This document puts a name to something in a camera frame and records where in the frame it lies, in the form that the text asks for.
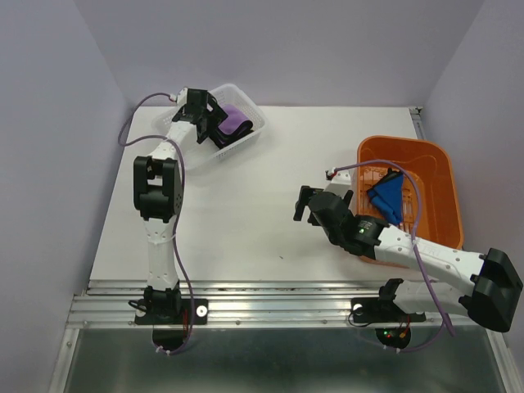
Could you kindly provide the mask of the purple black-edged towel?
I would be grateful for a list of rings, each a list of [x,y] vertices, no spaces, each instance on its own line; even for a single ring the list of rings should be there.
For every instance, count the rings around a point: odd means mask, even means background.
[[[253,122],[236,108],[227,104],[222,107],[228,118],[219,126],[219,141],[213,142],[218,149],[223,149],[253,132]]]

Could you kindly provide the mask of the blue towel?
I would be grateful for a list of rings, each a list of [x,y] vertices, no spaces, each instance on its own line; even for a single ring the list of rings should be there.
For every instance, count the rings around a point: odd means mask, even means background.
[[[366,191],[372,206],[380,212],[389,224],[396,226],[403,221],[403,183],[404,174],[389,168],[386,174]]]

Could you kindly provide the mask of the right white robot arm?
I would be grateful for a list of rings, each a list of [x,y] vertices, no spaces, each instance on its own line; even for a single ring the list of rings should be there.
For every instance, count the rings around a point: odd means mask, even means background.
[[[427,275],[430,283],[390,278],[377,296],[357,299],[357,323],[424,321],[427,313],[469,317],[495,332],[508,332],[523,283],[508,255],[495,248],[486,254],[448,248],[412,238],[385,220],[353,215],[351,190],[344,196],[321,188],[300,189],[293,219],[309,210],[334,246],[377,262],[404,266]]]

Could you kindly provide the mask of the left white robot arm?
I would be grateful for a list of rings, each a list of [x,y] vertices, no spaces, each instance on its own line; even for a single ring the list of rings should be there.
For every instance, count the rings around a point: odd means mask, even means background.
[[[175,263],[175,229],[183,205],[185,165],[175,134],[196,134],[202,143],[227,118],[208,91],[184,88],[169,99],[176,103],[175,128],[158,135],[160,144],[133,162],[133,204],[147,235],[148,277],[142,299],[131,300],[135,323],[171,324],[187,317]]]

